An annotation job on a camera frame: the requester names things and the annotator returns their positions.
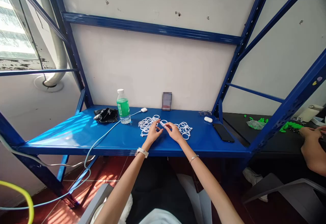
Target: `person's hand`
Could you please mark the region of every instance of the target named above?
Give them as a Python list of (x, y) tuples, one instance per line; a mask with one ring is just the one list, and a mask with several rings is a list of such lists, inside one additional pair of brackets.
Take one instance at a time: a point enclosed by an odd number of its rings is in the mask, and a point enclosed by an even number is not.
[(148, 135), (147, 135), (147, 139), (145, 141), (145, 143), (149, 146), (151, 146), (153, 144), (153, 142), (162, 134), (163, 129), (160, 129), (157, 126), (157, 123), (160, 122), (159, 120), (156, 120), (153, 122), (153, 124), (150, 126), (149, 131), (148, 131)]
[(322, 137), (322, 133), (326, 134), (326, 131), (319, 130), (319, 127), (316, 129), (309, 128), (309, 127), (302, 127), (299, 130), (299, 132), (300, 132), (301, 136), (303, 136), (304, 138), (315, 138), (317, 140), (320, 137)]
[(179, 128), (174, 123), (167, 122), (165, 123), (165, 125), (167, 132), (173, 140), (175, 140), (179, 144), (185, 141), (179, 131)]

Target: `person's arm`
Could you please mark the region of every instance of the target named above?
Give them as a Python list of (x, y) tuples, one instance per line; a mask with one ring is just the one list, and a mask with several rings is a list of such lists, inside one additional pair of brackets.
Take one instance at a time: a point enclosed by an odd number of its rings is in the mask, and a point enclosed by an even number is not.
[(299, 131), (305, 138), (301, 152), (307, 167), (313, 172), (326, 177), (326, 153), (318, 141), (322, 137), (322, 133), (325, 134), (323, 129), (326, 129), (326, 126), (318, 127), (317, 129), (302, 127)]
[[(182, 135), (178, 130), (178, 127), (170, 122), (166, 123), (165, 125), (167, 126), (166, 130), (169, 133), (170, 137), (180, 145), (187, 159), (191, 161), (191, 158), (194, 157), (196, 153), (191, 149), (186, 140), (183, 139)], [(223, 188), (212, 175), (212, 173), (209, 171), (209, 169), (206, 167), (206, 165), (201, 161), (201, 159), (199, 157), (196, 157), (191, 161), (190, 164), (194, 169), (203, 188), (205, 189), (211, 201), (213, 202), (214, 207), (216, 208), (217, 213), (220, 217), (221, 223), (243, 224), (242, 219), (233, 207), (230, 199), (224, 192)]]
[[(163, 129), (157, 127), (155, 121), (149, 128), (146, 141), (142, 145), (142, 149), (148, 151), (153, 142), (162, 134)], [(123, 209), (126, 206), (131, 190), (135, 184), (139, 170), (143, 164), (145, 155), (138, 153), (134, 160), (131, 162), (125, 173), (120, 178), (119, 182), (112, 190), (107, 201), (105, 202), (102, 210), (97, 216), (94, 224), (117, 224)]]

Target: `white shoe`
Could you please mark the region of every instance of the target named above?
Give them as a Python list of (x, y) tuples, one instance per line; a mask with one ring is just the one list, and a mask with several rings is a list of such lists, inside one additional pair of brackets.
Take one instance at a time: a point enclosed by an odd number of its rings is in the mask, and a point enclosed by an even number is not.
[[(249, 167), (246, 167), (243, 170), (242, 174), (246, 178), (246, 180), (250, 182), (253, 186), (256, 185), (257, 182), (259, 182), (263, 178), (262, 175), (257, 174)], [(259, 199), (265, 203), (268, 202), (267, 195), (261, 196)]]

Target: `bracelet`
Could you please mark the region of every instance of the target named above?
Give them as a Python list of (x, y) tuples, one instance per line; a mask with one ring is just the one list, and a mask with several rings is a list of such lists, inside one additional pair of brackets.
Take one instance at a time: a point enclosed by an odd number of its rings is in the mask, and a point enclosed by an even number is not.
[(191, 160), (189, 161), (189, 163), (190, 163), (191, 161), (193, 161), (194, 158), (196, 158), (196, 157), (199, 157), (199, 155), (197, 154), (197, 155), (195, 155), (194, 157), (192, 157)]

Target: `water bottle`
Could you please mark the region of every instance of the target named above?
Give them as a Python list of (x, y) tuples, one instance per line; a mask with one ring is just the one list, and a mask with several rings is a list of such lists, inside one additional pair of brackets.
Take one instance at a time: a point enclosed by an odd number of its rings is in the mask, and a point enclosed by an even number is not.
[(124, 89), (118, 89), (118, 98), (116, 99), (121, 123), (128, 124), (131, 121), (129, 101), (125, 95)]

